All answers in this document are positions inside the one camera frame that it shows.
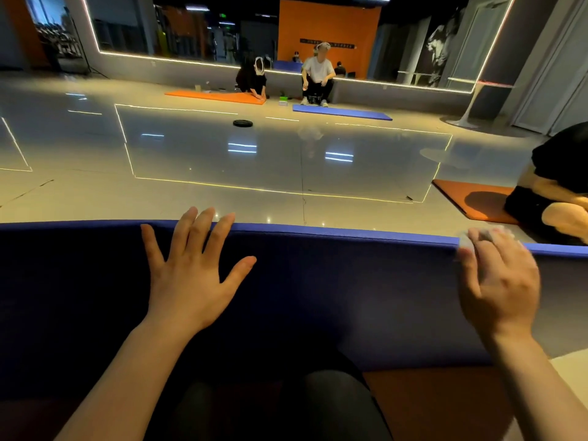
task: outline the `tiled floor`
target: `tiled floor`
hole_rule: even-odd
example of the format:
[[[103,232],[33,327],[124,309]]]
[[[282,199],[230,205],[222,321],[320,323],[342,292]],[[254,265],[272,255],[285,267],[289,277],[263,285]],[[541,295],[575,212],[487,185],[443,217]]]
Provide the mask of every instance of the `tiled floor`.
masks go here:
[[[514,185],[539,143],[429,114],[313,115],[128,81],[8,73],[0,86],[0,222],[177,219],[212,205],[241,222],[452,236],[487,224],[431,180]]]

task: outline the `mirror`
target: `mirror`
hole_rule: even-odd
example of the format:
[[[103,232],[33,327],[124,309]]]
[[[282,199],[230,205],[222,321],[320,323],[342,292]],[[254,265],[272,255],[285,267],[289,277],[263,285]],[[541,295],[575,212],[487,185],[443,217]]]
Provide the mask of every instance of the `mirror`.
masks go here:
[[[86,0],[100,50],[471,91],[511,0]]]

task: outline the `person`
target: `person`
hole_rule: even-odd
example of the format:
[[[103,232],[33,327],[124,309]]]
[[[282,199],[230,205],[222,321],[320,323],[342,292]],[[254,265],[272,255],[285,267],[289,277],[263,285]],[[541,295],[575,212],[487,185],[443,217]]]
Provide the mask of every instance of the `person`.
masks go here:
[[[257,57],[255,62],[251,62],[248,58],[243,61],[236,78],[237,85],[243,93],[251,93],[257,99],[266,100],[268,98],[265,92],[267,81],[263,58]]]
[[[505,211],[548,240],[588,244],[587,160],[588,122],[557,133],[533,150]]]
[[[219,281],[219,258],[235,214],[221,218],[208,236],[214,216],[213,208],[199,215],[191,207],[184,213],[167,260],[153,228],[141,225],[151,271],[148,311],[56,441],[143,439],[180,354],[220,316],[256,263],[247,256]],[[504,229],[470,229],[467,236],[470,247],[457,252],[460,304],[502,375],[525,440],[588,439],[588,410],[531,333],[540,294],[533,256]],[[282,393],[284,436],[277,439],[392,440],[361,378],[314,371],[285,383]],[[192,411],[181,413],[193,420],[203,417],[195,411],[201,397],[190,398]],[[190,436],[195,425],[188,424],[176,438],[161,439],[201,439]]]
[[[328,107],[328,98],[333,89],[335,72],[333,65],[327,58],[330,44],[323,42],[316,47],[316,57],[307,58],[302,65],[302,105],[308,105],[308,96],[318,97],[320,105]]]
[[[345,66],[343,66],[341,62],[337,62],[337,67],[334,69],[334,73],[337,74],[338,76],[345,77],[345,75],[347,74],[347,70],[345,69]]]

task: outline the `orange foam mat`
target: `orange foam mat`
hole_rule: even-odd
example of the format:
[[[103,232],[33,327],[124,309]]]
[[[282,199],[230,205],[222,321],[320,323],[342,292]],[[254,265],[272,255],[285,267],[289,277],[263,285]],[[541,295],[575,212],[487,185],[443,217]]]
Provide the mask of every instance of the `orange foam mat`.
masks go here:
[[[518,224],[504,211],[504,202],[512,187],[488,186],[469,182],[434,179],[433,184],[472,220],[491,223]]]
[[[265,100],[259,100],[247,93],[202,93],[197,91],[177,90],[165,93],[166,96],[194,97],[195,99],[223,100],[225,102],[252,103],[263,105]]]

